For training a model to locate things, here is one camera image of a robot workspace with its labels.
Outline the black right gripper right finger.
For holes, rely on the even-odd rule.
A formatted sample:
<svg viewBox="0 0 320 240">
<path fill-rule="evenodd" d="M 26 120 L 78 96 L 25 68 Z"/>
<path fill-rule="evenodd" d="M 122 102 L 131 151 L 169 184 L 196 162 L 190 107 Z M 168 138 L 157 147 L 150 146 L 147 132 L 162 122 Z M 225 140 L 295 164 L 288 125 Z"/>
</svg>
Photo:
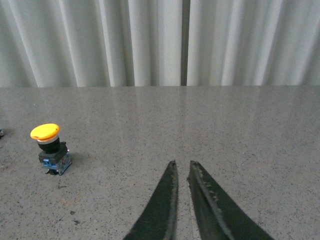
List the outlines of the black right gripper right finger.
<svg viewBox="0 0 320 240">
<path fill-rule="evenodd" d="M 200 237 L 203 240 L 271 240 L 197 161 L 187 178 Z"/>
</svg>

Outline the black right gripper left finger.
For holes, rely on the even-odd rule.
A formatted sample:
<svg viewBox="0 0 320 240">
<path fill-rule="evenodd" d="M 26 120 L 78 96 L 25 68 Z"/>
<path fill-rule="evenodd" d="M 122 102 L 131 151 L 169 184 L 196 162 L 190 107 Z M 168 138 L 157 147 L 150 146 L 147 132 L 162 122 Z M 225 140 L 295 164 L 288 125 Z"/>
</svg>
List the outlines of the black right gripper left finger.
<svg viewBox="0 0 320 240">
<path fill-rule="evenodd" d="M 179 179 L 176 162 L 170 161 L 149 202 L 125 240 L 175 240 Z"/>
</svg>

